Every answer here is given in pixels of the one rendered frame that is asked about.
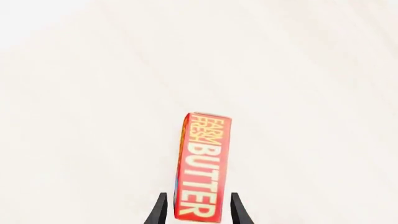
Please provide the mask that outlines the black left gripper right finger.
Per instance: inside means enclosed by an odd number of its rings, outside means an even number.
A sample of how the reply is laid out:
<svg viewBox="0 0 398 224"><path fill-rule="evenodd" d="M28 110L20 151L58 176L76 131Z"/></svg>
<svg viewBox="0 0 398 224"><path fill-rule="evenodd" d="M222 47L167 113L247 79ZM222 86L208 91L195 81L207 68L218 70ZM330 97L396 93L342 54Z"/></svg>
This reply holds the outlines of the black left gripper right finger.
<svg viewBox="0 0 398 224"><path fill-rule="evenodd" d="M233 224L255 224L236 192L231 193L230 209Z"/></svg>

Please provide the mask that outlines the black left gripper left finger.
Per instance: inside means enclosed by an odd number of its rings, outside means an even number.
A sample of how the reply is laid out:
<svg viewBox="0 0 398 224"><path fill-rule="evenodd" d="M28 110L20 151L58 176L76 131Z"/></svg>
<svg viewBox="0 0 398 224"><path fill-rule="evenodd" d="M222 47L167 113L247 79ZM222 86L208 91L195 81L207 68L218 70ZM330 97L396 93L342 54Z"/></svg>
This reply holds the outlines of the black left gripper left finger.
<svg viewBox="0 0 398 224"><path fill-rule="evenodd" d="M167 209L167 194L162 192L159 194L158 199L144 224L165 224L167 218Z"/></svg>

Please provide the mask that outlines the red butter box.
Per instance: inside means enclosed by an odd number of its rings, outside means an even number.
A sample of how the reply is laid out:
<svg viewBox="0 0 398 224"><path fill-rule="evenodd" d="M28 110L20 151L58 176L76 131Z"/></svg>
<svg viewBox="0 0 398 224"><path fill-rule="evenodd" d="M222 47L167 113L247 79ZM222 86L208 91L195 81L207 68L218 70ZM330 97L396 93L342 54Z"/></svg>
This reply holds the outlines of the red butter box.
<svg viewBox="0 0 398 224"><path fill-rule="evenodd" d="M174 192L174 217L220 223L232 119L188 113L183 121Z"/></svg>

